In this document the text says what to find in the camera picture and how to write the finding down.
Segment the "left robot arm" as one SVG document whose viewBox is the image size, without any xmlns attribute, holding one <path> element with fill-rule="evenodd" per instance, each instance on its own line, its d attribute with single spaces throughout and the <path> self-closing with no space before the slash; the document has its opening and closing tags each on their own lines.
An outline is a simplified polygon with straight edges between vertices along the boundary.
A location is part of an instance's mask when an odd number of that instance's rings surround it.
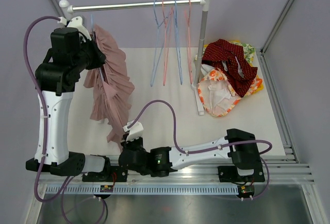
<svg viewBox="0 0 330 224">
<path fill-rule="evenodd" d="M 88 173 L 107 181 L 112 169 L 105 156 L 69 151 L 67 142 L 75 85 L 82 71 L 100 68 L 105 55 L 84 26 L 56 28 L 50 38 L 52 46 L 34 74 L 41 120 L 37 151 L 26 169 L 61 177 Z"/>
</svg>

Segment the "red polka dot skirt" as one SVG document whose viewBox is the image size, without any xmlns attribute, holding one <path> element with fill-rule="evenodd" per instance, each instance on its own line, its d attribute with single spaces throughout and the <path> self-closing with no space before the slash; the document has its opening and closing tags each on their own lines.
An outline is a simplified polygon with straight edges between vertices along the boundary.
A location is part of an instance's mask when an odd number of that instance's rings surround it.
<svg viewBox="0 0 330 224">
<path fill-rule="evenodd" d="M 207 45 L 202 63 L 220 69 L 240 97 L 248 92 L 258 71 L 245 60 L 242 46 L 223 39 Z"/>
</svg>

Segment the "pink wire hanger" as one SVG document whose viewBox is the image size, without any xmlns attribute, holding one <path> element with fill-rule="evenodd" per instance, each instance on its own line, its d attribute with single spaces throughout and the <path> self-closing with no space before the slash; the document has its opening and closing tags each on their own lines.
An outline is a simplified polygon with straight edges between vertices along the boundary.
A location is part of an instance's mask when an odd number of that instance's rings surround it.
<svg viewBox="0 0 330 224">
<path fill-rule="evenodd" d="M 171 24 L 172 24 L 172 16 L 173 16 L 173 8 L 170 8 L 169 13 L 165 16 L 165 6 L 164 0 L 162 0 L 162 14 L 163 14 L 163 22 L 164 22 L 164 60 L 163 60 L 163 86 L 166 85 L 167 81 L 167 70 L 168 70 L 168 58 L 169 58 L 169 45 L 171 38 Z"/>
<path fill-rule="evenodd" d="M 191 37 L 190 37 L 190 18 L 191 18 L 191 0 L 189 1 L 189 8 L 184 11 L 186 20 L 186 51 L 187 51 L 187 63 L 190 84 L 193 83 L 192 74 L 192 56 L 191 56 Z"/>
</svg>

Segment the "pink pleated skirt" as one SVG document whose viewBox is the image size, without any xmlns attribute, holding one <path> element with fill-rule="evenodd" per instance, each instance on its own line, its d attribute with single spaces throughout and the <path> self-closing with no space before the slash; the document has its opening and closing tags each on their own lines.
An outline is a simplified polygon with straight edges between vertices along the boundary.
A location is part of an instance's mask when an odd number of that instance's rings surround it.
<svg viewBox="0 0 330 224">
<path fill-rule="evenodd" d="M 84 87 L 93 89 L 90 119 L 108 120 L 111 131 L 107 141 L 116 143 L 122 152 L 123 127 L 128 122 L 131 109 L 129 97 L 135 86 L 127 74 L 126 54 L 118 47 L 110 32 L 95 24 L 92 35 L 98 49 L 105 55 L 105 63 L 99 68 L 88 70 L 85 78 Z"/>
</svg>

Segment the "orange floral skirt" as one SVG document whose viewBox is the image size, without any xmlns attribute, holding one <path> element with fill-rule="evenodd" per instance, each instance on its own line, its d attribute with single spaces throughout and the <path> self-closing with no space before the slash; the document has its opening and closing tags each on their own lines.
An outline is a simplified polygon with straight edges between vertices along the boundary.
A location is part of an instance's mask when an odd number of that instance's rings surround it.
<svg viewBox="0 0 330 224">
<path fill-rule="evenodd" d="M 225 74 L 214 67 L 204 72 L 197 93 L 204 109 L 213 117 L 226 116 L 242 99 Z"/>
</svg>

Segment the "blue wire hanger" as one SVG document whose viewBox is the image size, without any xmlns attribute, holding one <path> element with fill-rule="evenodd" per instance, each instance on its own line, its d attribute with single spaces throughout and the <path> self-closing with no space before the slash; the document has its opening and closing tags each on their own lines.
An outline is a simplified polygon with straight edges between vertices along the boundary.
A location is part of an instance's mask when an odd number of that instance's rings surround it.
<svg viewBox="0 0 330 224">
<path fill-rule="evenodd" d="M 177 19 L 177 1 L 174 0 L 174 29 L 175 29 L 175 45 L 176 45 L 176 55 L 177 55 L 177 65 L 179 73 L 179 82 L 183 84 L 183 71 L 182 71 L 182 59 L 180 53 L 179 44 L 179 31 L 178 31 L 178 19 Z"/>
<path fill-rule="evenodd" d="M 154 2 L 153 2 L 153 13 L 154 13 L 156 26 L 157 26 L 157 36 L 156 36 L 154 55 L 153 55 L 153 68 L 152 68 L 152 75 L 151 75 L 151 80 L 150 80 L 150 87 L 153 87 L 153 85 L 154 85 L 157 69 L 158 69 L 159 62 L 160 62 L 160 57 L 161 57 L 162 51 L 164 49 L 164 43 L 163 43 L 162 47 L 158 46 L 159 42 L 160 42 L 160 29 L 165 24 L 165 21 L 168 18 L 168 16 L 165 15 L 163 17 L 162 21 L 160 21 L 158 19 L 157 14 L 156 14 L 156 2 L 157 2 L 157 0 L 154 0 Z"/>
<path fill-rule="evenodd" d="M 104 63 L 105 63 L 105 57 L 102 56 L 102 52 L 100 51 L 100 49 L 98 48 L 97 45 L 97 39 L 96 39 L 96 33 L 95 33 L 95 29 L 94 29 L 94 18 L 93 15 L 90 15 L 90 19 L 91 19 L 91 38 L 93 40 L 94 43 L 94 47 L 96 49 L 96 54 L 97 54 L 97 65 L 98 65 L 98 74 L 94 75 L 94 82 L 93 82 L 93 87 L 95 87 L 97 85 L 97 81 L 100 80 L 101 83 L 104 81 L 106 82 L 107 80 L 105 79 L 105 70 L 104 70 Z"/>
</svg>

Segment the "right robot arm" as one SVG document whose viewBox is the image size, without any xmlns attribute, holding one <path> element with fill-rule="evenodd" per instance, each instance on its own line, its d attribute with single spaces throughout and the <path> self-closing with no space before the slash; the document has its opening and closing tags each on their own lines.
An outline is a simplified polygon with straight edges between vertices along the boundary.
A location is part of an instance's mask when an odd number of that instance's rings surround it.
<svg viewBox="0 0 330 224">
<path fill-rule="evenodd" d="M 217 140 L 189 147 L 143 148 L 141 137 L 123 141 L 119 165 L 143 176 L 167 177 L 170 173 L 196 164 L 231 161 L 229 168 L 218 167 L 219 180 L 236 184 L 264 182 L 260 152 L 252 133 L 228 129 Z"/>
</svg>

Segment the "lemon print skirt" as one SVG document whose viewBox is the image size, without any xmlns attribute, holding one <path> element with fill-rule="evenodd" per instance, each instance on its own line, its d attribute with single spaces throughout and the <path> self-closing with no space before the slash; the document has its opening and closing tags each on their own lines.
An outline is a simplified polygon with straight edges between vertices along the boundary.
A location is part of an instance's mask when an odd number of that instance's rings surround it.
<svg viewBox="0 0 330 224">
<path fill-rule="evenodd" d="M 255 55 L 255 48 L 253 46 L 251 46 L 250 44 L 240 43 L 240 41 L 226 41 L 226 40 L 220 40 L 220 41 L 222 41 L 220 43 L 225 43 L 225 44 L 230 43 L 230 44 L 233 44 L 233 45 L 242 47 L 244 59 L 249 64 L 251 64 L 253 62 L 254 55 Z M 209 44 L 205 44 L 204 47 L 203 47 L 203 51 L 202 51 L 202 64 L 203 63 L 206 64 L 206 61 L 210 61 L 210 60 L 203 59 L 205 50 L 208 47 L 208 45 Z M 197 61 L 197 59 L 198 59 L 198 54 L 195 55 L 194 61 Z"/>
</svg>

